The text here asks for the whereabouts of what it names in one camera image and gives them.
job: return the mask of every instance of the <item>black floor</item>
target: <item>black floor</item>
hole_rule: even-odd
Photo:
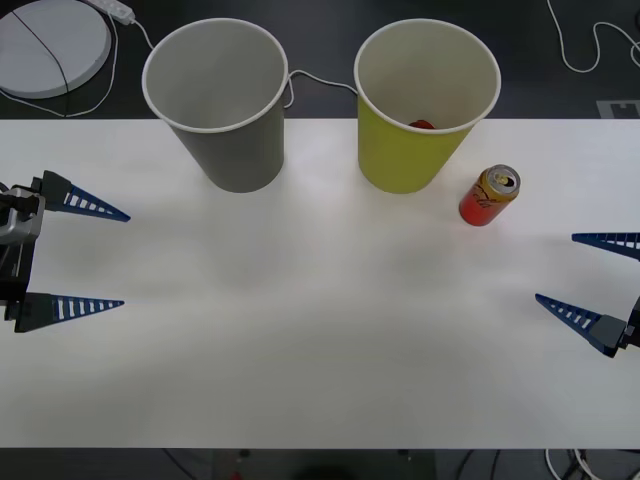
[[[619,25],[634,38],[636,0],[552,0],[564,30],[567,55],[578,68],[593,64],[591,27]],[[5,0],[0,14],[25,4]],[[494,52],[503,74],[495,118],[600,118],[596,102],[640,99],[640,69],[629,58],[630,43],[618,32],[600,30],[602,59],[580,75],[562,63],[546,0],[127,0],[154,42],[176,28],[208,17],[236,17],[270,30],[287,52],[291,69],[302,68],[353,84],[353,61],[364,40],[390,22],[413,17],[458,24]],[[118,25],[121,49],[110,97],[85,118],[153,118],[142,97],[140,75],[149,49],[135,26]],[[72,92],[70,111],[95,105],[107,89],[110,60],[88,84]],[[355,117],[355,99],[346,90],[297,78],[296,118]],[[62,112],[61,98],[42,104]],[[615,108],[616,117],[640,117],[635,106]],[[50,114],[0,97],[0,118],[52,118]]]
[[[479,450],[458,477],[467,451],[412,452],[412,461],[396,451],[253,451],[236,463],[232,450],[171,450],[196,480],[488,480],[495,450]],[[553,451],[559,475],[569,467],[565,451]],[[627,480],[640,469],[640,455],[588,451],[593,473],[605,480]],[[159,449],[0,450],[0,478],[6,480],[189,480]],[[570,477],[580,479],[579,473]],[[503,450],[491,480],[552,480],[540,450]]]

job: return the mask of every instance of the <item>red object inside cup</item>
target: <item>red object inside cup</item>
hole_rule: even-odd
[[[410,127],[415,127],[415,128],[424,128],[425,130],[435,130],[436,129],[436,127],[431,125],[426,120],[418,120],[416,122],[410,123],[409,126]]]

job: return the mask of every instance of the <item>white cable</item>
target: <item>white cable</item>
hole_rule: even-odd
[[[555,478],[556,480],[562,480],[562,478],[560,478],[560,475],[558,475],[554,470],[553,465],[551,465],[551,458],[549,458],[548,448],[545,449],[544,451],[544,460],[547,463],[547,468],[549,469],[549,472],[551,473],[551,475],[553,475],[553,478]]]
[[[39,105],[34,105],[33,103],[29,103],[29,102],[26,102],[24,100],[20,100],[19,98],[11,97],[8,94],[6,94],[4,90],[0,90],[0,93],[5,98],[8,98],[9,100],[12,100],[14,102],[22,103],[23,105],[27,105],[29,107],[37,108],[38,110],[42,110],[43,112],[49,112],[49,113],[52,113],[53,115],[56,115],[56,116],[61,117],[61,118],[64,118],[64,115],[62,113],[54,112],[53,110],[49,110],[48,108],[44,108],[44,107],[41,107]]]
[[[600,477],[597,477],[596,475],[593,474],[593,472],[589,468],[589,465],[587,465],[587,463],[580,456],[580,451],[578,449],[574,448],[573,453],[576,456],[576,460],[578,461],[578,464],[582,467],[582,470],[584,470],[584,473],[586,473],[591,480],[602,480]]]
[[[72,113],[70,115],[67,115],[66,118],[79,117],[81,115],[86,115],[87,113],[93,112],[96,108],[98,108],[100,105],[102,105],[102,102],[104,102],[107,99],[107,97],[109,96],[109,93],[111,93],[111,87],[113,87],[113,80],[114,80],[114,78],[116,76],[116,60],[118,59],[118,31],[116,30],[116,24],[113,23],[113,18],[111,17],[111,15],[107,15],[107,17],[109,17],[109,20],[111,21],[111,26],[113,27],[113,34],[114,34],[115,39],[116,39],[114,50],[113,50],[113,68],[111,69],[111,81],[109,82],[109,88],[107,89],[107,93],[105,94],[104,97],[102,97],[102,100],[100,100],[95,107],[93,107],[93,108],[91,108],[89,110],[85,110],[84,112]],[[42,110],[43,112],[51,113],[53,115],[56,115],[57,117],[65,118],[65,116],[62,113],[58,113],[58,112],[55,112],[53,110],[49,110],[48,108],[44,108],[44,107],[41,107],[39,105],[35,105],[33,103],[29,103],[29,102],[26,102],[24,100],[21,100],[19,98],[15,98],[15,97],[9,96],[3,90],[0,90],[0,93],[4,97],[8,98],[9,100],[13,100],[14,102],[22,103],[23,105],[28,105],[29,107],[37,108],[38,110]]]
[[[596,61],[593,64],[593,66],[591,68],[587,68],[586,70],[579,70],[575,67],[572,67],[571,65],[569,65],[569,62],[567,61],[567,57],[564,54],[564,40],[562,38],[562,29],[560,28],[560,24],[558,23],[556,14],[553,11],[553,7],[551,6],[551,0],[547,0],[547,7],[549,7],[549,13],[551,13],[551,17],[553,18],[553,23],[556,24],[556,30],[558,30],[558,39],[560,40],[560,53],[562,54],[562,61],[564,62],[564,64],[567,66],[569,70],[572,70],[576,73],[589,73],[598,66],[598,64],[600,63],[600,41],[598,39],[598,33],[596,32],[596,28],[599,27],[600,25],[611,27],[614,30],[617,30],[622,35],[624,35],[627,40],[631,42],[631,51],[629,52],[631,55],[631,61],[636,64],[636,67],[640,68],[640,62],[638,62],[636,60],[636,57],[634,57],[633,55],[634,50],[637,50],[638,52],[640,52],[640,46],[639,46],[640,42],[636,42],[633,38],[631,38],[631,36],[627,32],[625,32],[623,29],[621,29],[617,25],[614,25],[613,23],[608,23],[608,22],[596,22],[593,24],[593,39],[596,41]]]
[[[136,25],[140,30],[142,30],[142,34],[144,35],[144,39],[147,41],[147,45],[149,45],[149,48],[151,50],[153,50],[155,47],[153,46],[153,43],[151,43],[151,40],[149,40],[149,35],[147,35],[147,31],[144,29],[144,27],[142,26],[141,23],[137,22],[136,20],[131,20],[131,23],[133,23],[134,25]]]
[[[289,108],[291,105],[293,105],[293,101],[296,98],[293,94],[293,83],[291,82],[291,79],[296,75],[305,75],[315,80],[316,82],[324,83],[325,85],[331,85],[332,87],[346,88],[348,90],[351,90],[351,92],[355,95],[358,95],[358,91],[351,85],[347,85],[346,83],[330,82],[329,80],[323,80],[322,78],[316,77],[315,75],[311,75],[309,72],[305,72],[304,70],[294,70],[289,74],[289,92],[291,92],[291,100],[289,100],[289,103],[287,103],[284,108]]]
[[[86,115],[87,113],[93,112],[100,105],[102,105],[102,102],[104,102],[109,96],[109,94],[111,93],[111,87],[113,87],[113,80],[116,77],[116,61],[118,60],[118,30],[116,29],[116,24],[113,23],[113,17],[111,15],[107,15],[107,17],[109,17],[109,20],[111,21],[111,26],[113,27],[113,35],[116,37],[116,44],[113,49],[113,68],[111,69],[111,80],[109,81],[109,88],[107,89],[107,93],[104,95],[104,97],[102,97],[102,100],[100,100],[95,107],[90,108],[89,110],[85,110],[84,112],[67,115],[67,118],[79,117],[81,115]]]

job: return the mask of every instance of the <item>yellow paper cup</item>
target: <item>yellow paper cup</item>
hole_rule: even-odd
[[[487,46],[438,20],[402,20],[371,35],[356,57],[358,162],[391,193],[426,186],[500,94]],[[426,120],[435,130],[410,127]]]

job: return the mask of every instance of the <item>soda can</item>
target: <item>soda can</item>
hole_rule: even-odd
[[[480,174],[460,202],[460,215],[476,227],[487,225],[520,192],[520,176],[506,165],[494,165]]]

